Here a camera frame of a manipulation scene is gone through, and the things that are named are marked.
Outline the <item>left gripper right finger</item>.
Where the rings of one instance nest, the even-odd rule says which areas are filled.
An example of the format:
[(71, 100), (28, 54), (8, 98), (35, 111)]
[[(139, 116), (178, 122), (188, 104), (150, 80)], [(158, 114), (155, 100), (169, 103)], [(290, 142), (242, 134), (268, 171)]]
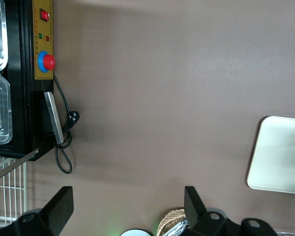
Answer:
[(184, 211), (189, 224), (185, 236), (236, 235), (236, 224), (222, 210), (207, 208), (193, 186), (184, 189)]

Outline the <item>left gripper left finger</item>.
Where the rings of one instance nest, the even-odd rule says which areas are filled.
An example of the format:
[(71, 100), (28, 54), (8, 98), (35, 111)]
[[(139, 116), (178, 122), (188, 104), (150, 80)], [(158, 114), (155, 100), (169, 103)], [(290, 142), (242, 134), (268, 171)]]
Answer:
[(74, 211), (73, 188), (62, 187), (42, 208), (21, 216), (16, 223), (17, 236), (58, 236)]

